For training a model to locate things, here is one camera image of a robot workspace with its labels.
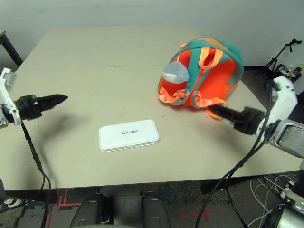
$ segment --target table leg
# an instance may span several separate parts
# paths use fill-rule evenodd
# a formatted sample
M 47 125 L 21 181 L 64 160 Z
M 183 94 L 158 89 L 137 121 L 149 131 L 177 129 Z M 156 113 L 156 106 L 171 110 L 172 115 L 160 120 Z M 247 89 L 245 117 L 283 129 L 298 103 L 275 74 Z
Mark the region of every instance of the table leg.
M 8 52 L 12 60 L 16 63 L 16 65 L 19 67 L 23 63 L 23 60 L 20 58 L 19 54 L 11 44 L 8 37 L 4 34 L 0 37 L 0 44 L 2 44 L 5 48 L 5 50 Z

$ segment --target white power bank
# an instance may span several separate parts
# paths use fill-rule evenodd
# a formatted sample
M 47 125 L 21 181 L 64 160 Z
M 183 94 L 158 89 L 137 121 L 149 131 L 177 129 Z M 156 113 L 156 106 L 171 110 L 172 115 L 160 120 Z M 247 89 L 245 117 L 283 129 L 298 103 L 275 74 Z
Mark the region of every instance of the white power bank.
M 155 144 L 159 139 L 153 120 L 121 123 L 99 129 L 99 146 L 103 152 Z

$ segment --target beige tabletop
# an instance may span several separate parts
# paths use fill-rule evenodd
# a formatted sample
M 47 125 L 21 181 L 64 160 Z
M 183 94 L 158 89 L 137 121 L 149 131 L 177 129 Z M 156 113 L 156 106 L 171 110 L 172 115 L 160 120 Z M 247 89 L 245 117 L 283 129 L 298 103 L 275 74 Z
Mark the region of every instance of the beige tabletop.
M 17 71 L 11 96 L 69 96 L 25 122 L 53 188 L 220 178 L 248 153 L 255 136 L 204 111 L 157 100 L 162 68 L 179 45 L 197 37 L 190 25 L 61 28 L 45 35 Z M 264 110 L 243 83 L 228 105 Z M 100 150 L 100 127 L 145 119 L 156 122 L 157 144 Z M 0 145 L 5 188 L 39 188 L 41 174 L 21 127 L 1 129 Z M 297 170 L 301 160 L 266 145 L 235 176 Z

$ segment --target backpack strap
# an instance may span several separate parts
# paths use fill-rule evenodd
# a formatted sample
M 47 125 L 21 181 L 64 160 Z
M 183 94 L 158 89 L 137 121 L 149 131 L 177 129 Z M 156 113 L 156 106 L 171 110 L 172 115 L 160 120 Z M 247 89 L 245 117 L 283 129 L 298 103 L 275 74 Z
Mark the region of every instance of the backpack strap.
M 207 59 L 209 53 L 210 53 L 209 47 L 202 47 L 199 58 L 199 66 L 201 69 L 211 69 L 215 67 L 219 63 L 219 61 L 221 60 L 224 54 L 222 50 L 215 49 L 213 61 L 211 63 L 207 63 L 207 65 L 205 66 L 204 62 Z
M 157 97 L 160 101 L 162 101 L 164 103 L 173 103 L 179 99 L 184 98 L 186 95 L 185 92 L 186 92 L 185 89 L 180 89 L 180 90 L 176 91 L 173 94 L 173 96 L 170 96 L 168 91 L 164 87 L 161 87 L 161 89 L 159 90 L 159 92 L 157 94 Z
M 196 103 L 196 106 L 198 106 L 200 108 L 208 108 L 208 106 L 219 105 L 219 104 L 227 107 L 226 101 L 220 99 L 219 97 L 214 97 L 212 99 L 201 98 L 201 94 L 199 91 L 197 91 L 195 94 L 195 103 Z M 209 109 L 207 109 L 206 112 L 210 117 L 212 117 L 214 119 L 220 119 L 220 120 L 222 119 L 221 117 L 215 115 Z

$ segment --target black tripod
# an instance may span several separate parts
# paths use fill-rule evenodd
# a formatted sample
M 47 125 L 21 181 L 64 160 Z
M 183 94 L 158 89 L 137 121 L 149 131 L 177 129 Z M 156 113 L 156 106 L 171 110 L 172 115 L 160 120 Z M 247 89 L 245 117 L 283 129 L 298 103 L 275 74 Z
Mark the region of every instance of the black tripod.
M 267 70 L 269 70 L 270 66 L 274 63 L 274 65 L 273 65 L 273 67 L 272 67 L 272 70 L 271 70 L 271 73 L 273 73 L 274 70 L 275 70 L 275 67 L 276 67 L 277 58 L 278 58 L 279 55 L 284 51 L 284 49 L 285 49 L 286 47 L 289 47 L 289 52 L 292 52 L 293 50 L 292 50 L 291 46 L 292 46 L 293 44 L 301 44 L 301 43 L 302 43 L 301 40 L 293 39 L 289 44 L 285 44 L 284 48 L 279 52 L 279 54 L 277 54 L 276 57 L 271 58 L 271 60 L 270 60 L 262 69 L 260 69 L 258 72 L 256 72 L 256 73 L 254 74 L 254 76 L 255 76 L 255 75 L 258 75 L 258 74 L 261 73 L 261 72 L 267 72 Z

